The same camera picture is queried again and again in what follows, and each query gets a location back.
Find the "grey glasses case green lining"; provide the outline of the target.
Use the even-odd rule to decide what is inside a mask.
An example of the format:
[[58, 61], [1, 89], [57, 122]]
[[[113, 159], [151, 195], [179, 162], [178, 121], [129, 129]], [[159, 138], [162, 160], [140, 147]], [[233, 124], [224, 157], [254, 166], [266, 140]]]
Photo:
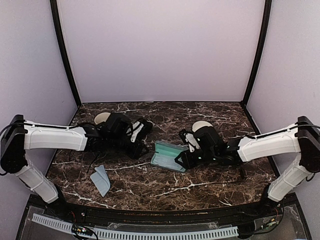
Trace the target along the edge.
[[150, 164], [154, 167], [185, 173], [187, 170], [176, 163], [175, 158], [188, 149], [186, 145], [175, 145], [157, 140], [155, 142], [155, 153], [151, 158]]

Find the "dark sunglasses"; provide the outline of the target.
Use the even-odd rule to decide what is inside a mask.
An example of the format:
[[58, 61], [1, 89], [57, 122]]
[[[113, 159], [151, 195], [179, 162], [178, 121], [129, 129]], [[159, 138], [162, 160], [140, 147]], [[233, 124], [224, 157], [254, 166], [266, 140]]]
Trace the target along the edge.
[[247, 179], [247, 173], [246, 171], [241, 167], [239, 170], [239, 178], [233, 181], [225, 181], [222, 182], [221, 184], [223, 185], [228, 185], [228, 184], [238, 184], [238, 183], [242, 183]]

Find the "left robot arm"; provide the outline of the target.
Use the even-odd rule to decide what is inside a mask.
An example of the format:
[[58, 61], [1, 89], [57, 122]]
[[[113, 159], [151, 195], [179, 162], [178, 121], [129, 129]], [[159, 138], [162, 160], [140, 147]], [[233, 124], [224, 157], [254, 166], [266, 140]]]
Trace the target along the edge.
[[77, 152], [104, 153], [119, 149], [131, 158], [139, 159], [148, 153], [143, 139], [152, 130], [144, 118], [135, 122], [122, 113], [108, 113], [99, 123], [80, 123], [74, 126], [48, 125], [27, 121], [16, 115], [1, 132], [0, 166], [5, 174], [13, 174], [37, 193], [60, 218], [67, 218], [70, 206], [59, 188], [50, 182], [27, 158], [33, 149], [64, 149]]

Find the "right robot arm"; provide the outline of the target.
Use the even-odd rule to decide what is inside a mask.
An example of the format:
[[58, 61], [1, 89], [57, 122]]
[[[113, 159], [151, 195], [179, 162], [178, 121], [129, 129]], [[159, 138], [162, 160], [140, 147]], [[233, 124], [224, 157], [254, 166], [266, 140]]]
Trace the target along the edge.
[[265, 190], [262, 201], [255, 205], [255, 213], [266, 217], [291, 190], [307, 177], [320, 171], [320, 128], [307, 117], [285, 128], [260, 134], [245, 135], [223, 141], [213, 125], [197, 121], [191, 131], [181, 130], [179, 136], [189, 146], [179, 153], [175, 162], [185, 169], [201, 163], [221, 166], [240, 165], [262, 157], [296, 153], [289, 167]]

